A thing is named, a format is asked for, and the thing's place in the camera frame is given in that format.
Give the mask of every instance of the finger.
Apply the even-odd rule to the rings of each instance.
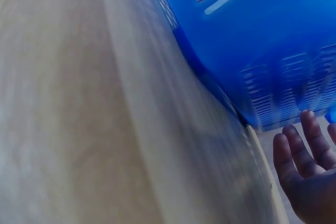
[[[336,164],[336,153],[322,135],[320,124],[314,112],[304,110],[300,114],[304,135],[313,153],[314,159],[324,169],[329,170]]]
[[[289,200],[291,200],[295,193],[295,188],[303,181],[303,178],[294,167],[288,140],[283,134],[277,134],[274,137],[273,160],[280,185]]]
[[[328,125],[328,133],[334,144],[336,144],[336,123],[331,123]]]
[[[292,158],[302,177],[308,178],[326,171],[317,165],[316,161],[310,156],[301,136],[294,126],[287,125],[283,128],[282,132],[288,139]]]

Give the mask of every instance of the blue container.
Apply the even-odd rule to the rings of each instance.
[[[254,128],[336,106],[336,0],[159,1],[200,80]]]

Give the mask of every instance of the floor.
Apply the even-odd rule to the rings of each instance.
[[[330,136],[328,135],[328,132],[327,132],[328,122],[326,121],[325,118],[319,118],[319,122],[320,122],[320,125],[321,125],[322,132],[325,135],[325,138],[329,142],[331,148],[334,151],[336,151],[336,146],[331,141]],[[297,128],[297,130],[299,131],[299,133],[303,136],[303,131],[302,131],[301,124],[300,123],[295,124],[295,127]],[[273,165],[272,140],[273,140],[273,137],[277,133],[281,132],[281,130],[282,129],[277,129],[277,130],[269,131],[269,132],[266,132],[266,133],[261,133],[261,134],[258,134],[258,137],[259,137],[261,146],[263,147],[263,150],[265,152],[266,159],[267,159],[267,161],[268,161],[268,163],[269,163],[269,165],[271,167],[272,173],[273,173],[274,177],[276,178],[277,186],[279,188],[282,201],[283,201],[283,203],[285,205],[285,209],[286,209],[286,212],[287,212],[287,215],[288,215],[289,222],[290,222],[290,224],[301,224],[302,221],[300,221],[300,219],[295,215],[295,213],[292,210],[292,207],[291,207],[291,205],[290,205],[290,203],[289,203],[286,195],[281,190],[279,181],[277,179],[277,174],[276,174],[276,171],[275,171],[275,168],[274,168],[274,165]]]

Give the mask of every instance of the human hand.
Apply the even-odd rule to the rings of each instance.
[[[314,113],[306,110],[300,117],[313,158],[295,127],[284,127],[282,134],[274,137],[273,146],[281,187],[303,222],[336,223],[336,153],[322,135]],[[330,124],[328,132],[336,144],[336,124]]]

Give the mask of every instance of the beige surface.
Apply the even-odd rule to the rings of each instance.
[[[0,0],[1,224],[286,222],[155,9]]]

